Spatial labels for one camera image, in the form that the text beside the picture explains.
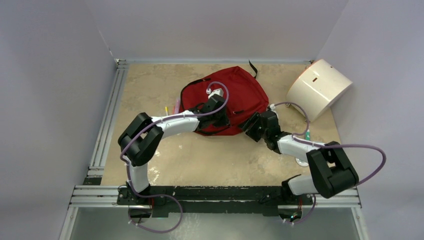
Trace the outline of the red backpack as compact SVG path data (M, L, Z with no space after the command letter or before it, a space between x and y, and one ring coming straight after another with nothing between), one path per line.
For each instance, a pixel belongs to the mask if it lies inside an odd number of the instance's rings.
M226 114L229 124L213 126L197 131L203 136L234 136L242 132L242 125L254 113L267 110L269 98L255 75L239 66L218 70L201 79L188 83L180 92L179 112L195 107L200 108L208 100L206 90L209 83L220 82L229 90Z

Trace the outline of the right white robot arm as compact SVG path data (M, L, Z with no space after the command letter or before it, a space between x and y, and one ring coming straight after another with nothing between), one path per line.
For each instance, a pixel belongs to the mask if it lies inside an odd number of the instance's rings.
M273 111L254 113L241 129L255 142L264 140L271 151L308 163L309 175L296 175L281 183L280 196L288 204L303 194L319 194L329 199L359 183L355 168L338 142L301 143L290 132L281 130Z

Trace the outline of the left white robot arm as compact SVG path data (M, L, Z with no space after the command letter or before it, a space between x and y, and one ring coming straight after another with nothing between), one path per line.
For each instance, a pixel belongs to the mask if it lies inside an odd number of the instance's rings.
M138 205L149 198L148 163L155 155L161 140L181 133L196 132L216 123L226 123L229 98L210 94L200 109L193 108L166 117L151 117L145 112L136 116L118 138L120 159L127 171L129 197Z

